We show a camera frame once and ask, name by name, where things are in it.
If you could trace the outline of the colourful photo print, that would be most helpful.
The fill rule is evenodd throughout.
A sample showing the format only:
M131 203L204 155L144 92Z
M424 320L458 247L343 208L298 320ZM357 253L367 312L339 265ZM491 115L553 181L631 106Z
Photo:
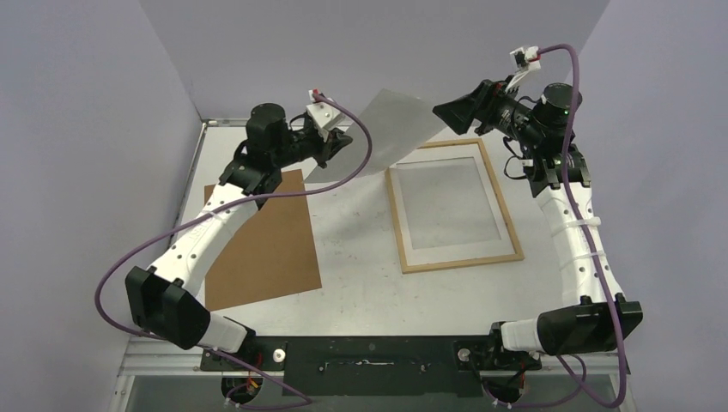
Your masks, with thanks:
M372 153L358 173L360 177L384 171L421 147L446 125L433 113L434 105L426 100L382 89L357 116L372 138ZM329 184L349 176L364 160L367 139L357 124L345 134L353 142L327 162L327 168L315 168L306 177L307 184Z

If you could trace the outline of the clear acrylic sheet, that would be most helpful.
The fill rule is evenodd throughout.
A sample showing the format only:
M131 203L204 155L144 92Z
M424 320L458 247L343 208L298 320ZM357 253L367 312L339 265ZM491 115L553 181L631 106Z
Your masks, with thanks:
M401 163L396 175L415 250L501 240L472 157Z

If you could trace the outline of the brown cardboard backing board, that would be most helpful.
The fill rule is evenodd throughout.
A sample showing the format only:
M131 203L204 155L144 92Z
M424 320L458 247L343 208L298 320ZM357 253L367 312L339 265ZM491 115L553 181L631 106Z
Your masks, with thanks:
M231 238L205 278L211 311L322 288L306 197L268 200Z

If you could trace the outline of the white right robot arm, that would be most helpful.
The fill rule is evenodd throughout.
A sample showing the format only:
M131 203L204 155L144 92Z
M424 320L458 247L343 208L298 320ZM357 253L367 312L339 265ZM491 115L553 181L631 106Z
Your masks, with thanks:
M536 318L494 325L485 355L494 367L509 367L519 351L549 355L588 354L617 349L642 321L637 301L629 301L610 269L600 239L601 223L592 204L592 179L585 157L568 130L572 110L583 97L566 83L551 83L531 107L506 82L482 81L433 113L458 135L479 123L479 136L497 130L521 149L523 178L542 210L561 272L563 306Z

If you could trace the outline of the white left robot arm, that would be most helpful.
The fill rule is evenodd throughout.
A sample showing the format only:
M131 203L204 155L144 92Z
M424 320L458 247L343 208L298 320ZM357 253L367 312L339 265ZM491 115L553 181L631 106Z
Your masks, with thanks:
M195 346L222 350L234 369L248 368L256 346L246 338L253 331L210 312L197 299L215 260L282 182L282 170L313 159L325 167L352 139L338 129L343 113L314 102L294 130L284 109L264 103L252 109L246 139L237 147L214 186L198 222L180 235L148 268L135 267L124 279L135 325L182 349Z

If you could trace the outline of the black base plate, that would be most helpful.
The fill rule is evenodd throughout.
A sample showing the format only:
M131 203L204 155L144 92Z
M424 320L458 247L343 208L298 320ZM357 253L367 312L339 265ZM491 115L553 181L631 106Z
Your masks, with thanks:
M508 389L542 363L492 336L260 336L243 361L281 373L284 396L481 394L479 375Z

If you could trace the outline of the aluminium front rail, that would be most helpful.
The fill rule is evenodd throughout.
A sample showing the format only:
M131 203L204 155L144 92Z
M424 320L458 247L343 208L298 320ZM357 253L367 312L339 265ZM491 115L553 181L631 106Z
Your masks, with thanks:
M261 360L260 366L266 372L281 375L285 366L292 366L301 358L300 352L309 341L301 336L290 339L263 337L256 341L252 361ZM565 365L576 374L586 371L588 375L617 375L618 356L615 353L566 355L564 361L545 354L533 355L532 359L541 362L542 373L565 374ZM359 367L421 366L430 368L436 363L435 354L416 354L413 350L386 351L379 344L363 344L355 348L353 354L345 354L336 342L324 339L324 352L315 359L321 367L343 363ZM186 375L203 373L236 373L243 368L215 354L208 354L201 348L181 349L168 342L151 339L133 339L127 345L121 374L127 375Z

